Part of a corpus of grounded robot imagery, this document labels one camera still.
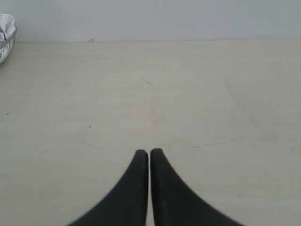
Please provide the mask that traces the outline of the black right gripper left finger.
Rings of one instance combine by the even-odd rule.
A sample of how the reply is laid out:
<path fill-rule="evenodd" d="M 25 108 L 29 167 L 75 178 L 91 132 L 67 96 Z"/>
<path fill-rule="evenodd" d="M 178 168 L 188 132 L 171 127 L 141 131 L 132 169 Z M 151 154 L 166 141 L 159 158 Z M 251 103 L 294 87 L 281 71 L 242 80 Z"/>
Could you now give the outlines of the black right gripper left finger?
<path fill-rule="evenodd" d="M 71 226 L 144 226 L 148 208 L 148 154 L 137 150 L 117 184 Z"/>

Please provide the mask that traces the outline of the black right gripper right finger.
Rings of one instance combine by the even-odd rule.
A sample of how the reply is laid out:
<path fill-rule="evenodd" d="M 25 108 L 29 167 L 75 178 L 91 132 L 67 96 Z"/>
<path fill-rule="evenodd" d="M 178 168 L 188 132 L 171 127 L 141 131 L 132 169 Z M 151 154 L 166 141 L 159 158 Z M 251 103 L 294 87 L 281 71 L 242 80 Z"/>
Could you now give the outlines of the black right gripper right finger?
<path fill-rule="evenodd" d="M 151 198 L 156 226 L 240 226 L 190 189 L 160 148 L 150 152 Z"/>

